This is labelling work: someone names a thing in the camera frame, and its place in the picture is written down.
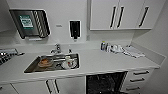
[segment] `kitchen counter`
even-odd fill
[[[24,73],[24,71],[37,56],[48,55],[49,53],[26,53],[23,56],[15,56],[0,66],[0,84],[160,67],[146,57],[133,58],[122,53],[107,53],[99,49],[73,52],[79,54],[78,69],[35,73]]]

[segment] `paper towel dispenser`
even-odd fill
[[[44,10],[10,9],[9,11],[22,39],[35,36],[45,38],[50,34]]]

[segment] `silver handle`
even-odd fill
[[[0,90],[2,90],[2,87],[0,87]]]
[[[149,71],[145,71],[145,72],[140,72],[140,73],[133,73],[134,75],[141,75],[141,74],[148,74]]]
[[[49,87],[49,85],[48,85],[48,80],[46,81],[46,85],[47,85],[47,88],[48,88],[48,91],[50,92],[50,94],[51,94],[51,89],[50,89],[50,87]]]
[[[148,12],[148,9],[149,9],[149,7],[145,7],[145,12],[144,12],[143,17],[142,17],[142,20],[141,20],[141,22],[140,22],[140,24],[139,24],[139,27],[142,26],[142,24],[143,24],[143,22],[144,22],[144,19],[145,19],[145,17],[146,17],[146,14],[147,14],[147,12]]]
[[[120,26],[123,11],[124,11],[124,7],[121,7],[120,18],[119,18],[119,21],[118,21],[117,28]]]
[[[138,81],[144,81],[145,79],[142,78],[142,79],[135,79],[135,80],[130,80],[130,82],[138,82]]]
[[[115,9],[116,9],[116,7],[113,7],[113,15],[112,15],[112,19],[111,19],[111,25],[110,25],[110,28],[113,26],[114,15],[115,15]]]
[[[60,90],[58,89],[58,85],[57,85],[57,81],[56,81],[56,79],[55,79],[55,86],[56,86],[56,89],[57,89],[57,91],[58,91],[58,93],[59,93]]]
[[[140,87],[136,87],[136,88],[126,88],[126,91],[130,91],[130,90],[137,90],[137,89],[140,89]]]

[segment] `white cabinet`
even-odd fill
[[[145,0],[139,16],[137,29],[152,29],[166,0]]]
[[[120,0],[114,29],[135,29],[144,0]]]
[[[58,94],[86,94],[86,77],[73,77],[52,80]]]
[[[88,0],[90,30],[152,29],[166,0]]]
[[[135,29],[144,0],[91,0],[90,30]]]
[[[0,94],[18,94],[11,84],[0,85]]]
[[[119,3],[118,1],[119,0],[91,0],[90,30],[112,29]]]
[[[51,80],[12,84],[19,94],[55,94]]]
[[[129,94],[139,94],[141,92],[141,88],[145,85],[152,72],[153,69],[129,71],[120,91]]]

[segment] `stainless steel sink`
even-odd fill
[[[44,55],[44,56],[38,56],[30,65],[29,67],[24,71],[24,73],[32,73],[32,72],[44,72],[44,71],[56,71],[56,70],[66,70],[61,65],[63,62],[65,62],[65,57],[70,56],[71,59],[74,59],[77,63],[75,67],[71,69],[77,69],[79,68],[79,57],[78,54],[68,54],[68,55]],[[38,63],[42,59],[48,59],[52,60],[53,64],[50,67],[39,67]]]

